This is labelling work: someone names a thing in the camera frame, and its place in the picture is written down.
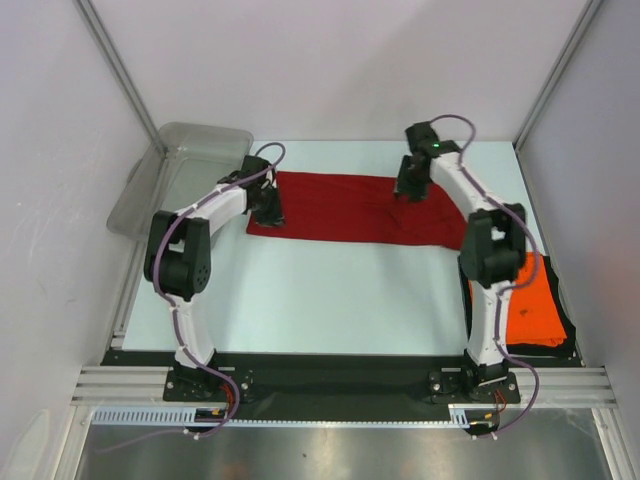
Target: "wall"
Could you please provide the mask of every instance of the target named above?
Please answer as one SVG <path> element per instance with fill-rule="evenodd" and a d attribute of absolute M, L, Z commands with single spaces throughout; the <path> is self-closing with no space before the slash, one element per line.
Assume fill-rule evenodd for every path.
<path fill-rule="evenodd" d="M 129 244 L 105 221 L 147 141 L 71 0 L 4 7 L 0 465 L 42 409 L 46 464 L 79 367 L 106 341 Z"/>
<path fill-rule="evenodd" d="M 395 140 L 440 113 L 511 140 L 585 3 L 95 0 L 158 125 L 262 140 Z"/>
<path fill-rule="evenodd" d="M 583 354 L 640 446 L 640 3 L 605 3 L 522 151 Z"/>

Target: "white table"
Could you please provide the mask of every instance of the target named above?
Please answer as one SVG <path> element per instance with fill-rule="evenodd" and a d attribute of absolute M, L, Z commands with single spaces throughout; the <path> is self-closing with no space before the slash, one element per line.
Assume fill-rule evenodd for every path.
<path fill-rule="evenodd" d="M 256 142 L 253 150 L 264 142 Z M 395 177 L 405 142 L 285 142 L 281 170 Z M 275 158 L 277 149 L 266 151 Z M 542 248 L 513 148 L 478 142 L 466 162 L 505 201 L 522 203 Z M 212 250 L 203 309 L 219 351 L 457 355 L 466 346 L 458 252 L 442 247 L 250 236 L 247 217 Z M 125 350 L 174 350 L 166 304 L 141 277 Z"/>

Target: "purple cable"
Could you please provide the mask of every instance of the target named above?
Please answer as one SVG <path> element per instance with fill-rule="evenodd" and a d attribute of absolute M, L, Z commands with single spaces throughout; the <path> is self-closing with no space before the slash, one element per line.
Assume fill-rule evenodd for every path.
<path fill-rule="evenodd" d="M 438 115 L 434 119 L 430 120 L 429 123 L 434 123 L 434 122 L 437 122 L 438 120 L 442 120 L 442 119 L 446 119 L 446 118 L 453 118 L 453 119 L 456 119 L 456 120 L 461 120 L 462 122 L 466 123 L 469 126 L 469 128 L 471 129 L 471 135 L 469 136 L 469 139 L 465 142 L 465 144 L 462 146 L 462 149 L 460 150 L 460 154 L 458 156 L 458 167 L 460 168 L 460 171 L 462 172 L 464 177 L 469 181 L 469 183 L 471 183 L 471 185 L 473 185 L 473 187 L 476 189 L 476 191 L 480 195 L 482 195 L 482 198 L 484 200 L 489 202 L 494 207 L 502 210 L 504 213 L 509 215 L 509 217 L 511 217 L 511 219 L 514 222 L 516 222 L 518 224 L 518 226 L 522 229 L 522 231 L 524 232 L 525 236 L 527 237 L 527 240 L 531 244 L 531 249 L 533 250 L 533 253 L 534 253 L 534 255 L 533 255 L 533 258 L 534 258 L 533 272 L 531 273 L 531 276 L 527 279 L 527 281 L 523 282 L 523 283 L 521 283 L 519 285 L 514 284 L 514 285 L 511 285 L 511 286 L 502 288 L 497 292 L 498 302 L 497 302 L 497 305 L 496 305 L 496 318 L 495 318 L 495 322 L 494 322 L 493 341 L 495 342 L 496 347 L 498 348 L 498 351 L 500 352 L 500 355 L 502 355 L 502 357 L 505 360 L 507 360 L 508 362 L 513 363 L 514 365 L 518 365 L 518 366 L 520 366 L 522 368 L 526 368 L 527 370 L 529 370 L 531 372 L 531 374 L 533 375 L 533 379 L 534 379 L 533 393 L 531 394 L 531 399 L 529 400 L 529 403 L 527 404 L 527 406 L 524 408 L 524 410 L 522 410 L 522 412 L 520 412 L 520 414 L 515 419 L 513 419 L 510 423 L 508 423 L 507 425 L 503 426 L 502 428 L 500 428 L 498 430 L 499 432 L 502 432 L 502 431 L 507 430 L 507 429 L 511 428 L 512 426 L 514 426 L 527 413 L 529 413 L 531 411 L 531 409 L 533 408 L 533 405 L 535 404 L 535 402 L 536 402 L 536 400 L 538 398 L 538 393 L 540 392 L 540 376 L 538 375 L 538 372 L 536 371 L 536 369 L 533 368 L 533 366 L 529 365 L 528 363 L 523 362 L 522 360 L 511 356 L 509 354 L 509 352 L 507 352 L 507 350 L 502 346 L 501 339 L 500 339 L 500 312 L 502 310 L 502 295 L 504 293 L 508 292 L 508 291 L 515 291 L 515 290 L 520 290 L 522 288 L 527 288 L 529 285 L 531 285 L 533 283 L 533 281 L 535 280 L 536 276 L 538 275 L 538 270 L 540 268 L 540 259 L 539 259 L 540 251 L 538 250 L 538 245 L 536 244 L 535 238 L 533 238 L 533 234 L 531 233 L 531 231 L 529 230 L 527 225 L 522 221 L 522 219 L 520 217 L 518 217 L 518 215 L 516 215 L 515 212 L 513 212 L 511 209 L 505 207 L 502 203 L 500 203 L 497 200 L 491 198 L 487 194 L 487 191 L 484 188 L 482 188 L 482 186 L 475 180 L 475 178 L 473 178 L 473 176 L 467 171 L 466 167 L 462 163 L 462 158 L 463 158 L 465 152 L 467 151 L 467 148 L 469 148 L 469 145 L 471 145 L 471 143 L 476 138 L 476 126 L 468 118 L 463 117 L 461 115 L 455 115 L 455 114 Z"/>
<path fill-rule="evenodd" d="M 196 438 L 196 439 L 198 439 L 198 438 L 207 438 L 207 437 L 210 437 L 211 435 L 217 433 L 218 430 L 220 430 L 220 427 L 224 426 L 229 420 L 231 420 L 234 417 L 234 415 L 236 414 L 236 411 L 238 410 L 238 406 L 240 405 L 240 390 L 238 389 L 238 385 L 236 384 L 236 382 L 233 381 L 233 378 L 225 375 L 224 373 L 220 373 L 217 370 L 214 370 L 213 368 L 210 368 L 209 366 L 207 366 L 204 363 L 200 362 L 189 351 L 188 345 L 185 344 L 184 338 L 182 337 L 182 333 L 180 332 L 180 325 L 179 325 L 179 322 L 178 322 L 178 305 L 170 296 L 168 296 L 166 293 L 164 293 L 162 291 L 162 288 L 160 287 L 160 262 L 161 262 L 162 256 L 164 255 L 165 250 L 167 249 L 167 246 L 169 245 L 169 240 L 171 239 L 171 236 L 173 235 L 173 233 L 176 231 L 178 226 L 182 223 L 182 221 L 185 218 L 187 218 L 189 215 L 194 213 L 199 208 L 202 208 L 204 205 L 209 203 L 211 200 L 216 198 L 218 195 L 220 195 L 220 194 L 222 194 L 224 192 L 227 192 L 227 191 L 231 190 L 232 188 L 238 187 L 240 185 L 244 185 L 245 183 L 249 183 L 249 182 L 252 182 L 253 180 L 255 180 L 257 178 L 260 178 L 263 175 L 266 175 L 270 171 L 274 170 L 276 168 L 276 166 L 278 166 L 280 164 L 280 162 L 282 161 L 282 159 L 284 158 L 284 156 L 287 153 L 287 150 L 286 150 L 285 146 L 280 142 L 269 142 L 269 143 L 264 144 L 262 147 L 260 147 L 258 149 L 258 151 L 255 153 L 255 155 L 258 156 L 265 149 L 267 149 L 269 147 L 274 147 L 274 146 L 280 147 L 280 149 L 282 151 L 281 151 L 280 156 L 278 157 L 278 159 L 275 162 L 273 162 L 271 165 L 269 165 L 267 168 L 265 168 L 264 170 L 254 174 L 254 175 L 251 175 L 251 176 L 246 177 L 246 178 L 241 178 L 240 180 L 237 180 L 237 181 L 235 181 L 233 183 L 230 183 L 229 185 L 226 185 L 225 187 L 221 188 L 220 190 L 212 191 L 211 193 L 207 194 L 206 196 L 204 196 L 203 198 L 198 200 L 194 205 L 192 205 L 189 208 L 187 208 L 184 212 L 182 212 L 178 216 L 178 218 L 176 218 L 176 220 L 169 226 L 169 228 L 167 229 L 166 233 L 164 234 L 164 237 L 162 237 L 162 241 L 160 242 L 160 245 L 158 247 L 158 251 L 156 253 L 155 261 L 153 262 L 153 271 L 152 271 L 153 288 L 156 291 L 156 293 L 158 295 L 160 295 L 169 304 L 169 306 L 171 307 L 171 312 L 172 312 L 171 313 L 171 317 L 172 317 L 172 323 L 173 323 L 173 331 L 174 331 L 174 333 L 176 335 L 176 338 L 178 340 L 178 345 L 180 346 L 180 348 L 182 348 L 185 356 L 189 360 L 191 360 L 195 365 L 197 365 L 199 368 L 201 368 L 205 372 L 224 380 L 229 385 L 231 385 L 231 388 L 233 389 L 233 395 L 234 395 L 234 398 L 235 398 L 235 402 L 233 403 L 233 406 L 231 407 L 231 411 L 228 413 L 228 415 L 224 419 L 222 419 L 215 427 L 213 427 L 208 432 L 205 432 L 205 433 L 202 433 L 202 434 L 193 435 L 193 437 Z M 115 451 L 115 450 L 119 450 L 120 448 L 128 447 L 130 445 L 134 445 L 134 444 L 136 444 L 138 442 L 142 442 L 144 440 L 148 440 L 148 439 L 151 439 L 151 438 L 154 438 L 154 437 L 159 437 L 161 435 L 166 435 L 166 434 L 169 434 L 169 433 L 184 433 L 184 432 L 185 432 L 184 429 L 177 429 L 177 428 L 170 428 L 170 429 L 166 429 L 166 430 L 160 430 L 160 431 L 149 433 L 147 435 L 143 435 L 143 436 L 138 437 L 138 438 L 134 438 L 133 440 L 128 440 L 126 442 L 120 443 L 118 445 L 114 445 L 112 447 L 107 447 L 107 448 L 104 448 L 104 449 L 95 450 L 95 452 L 98 453 L 98 454 L 109 453 L 109 452 L 112 452 L 112 451 Z"/>

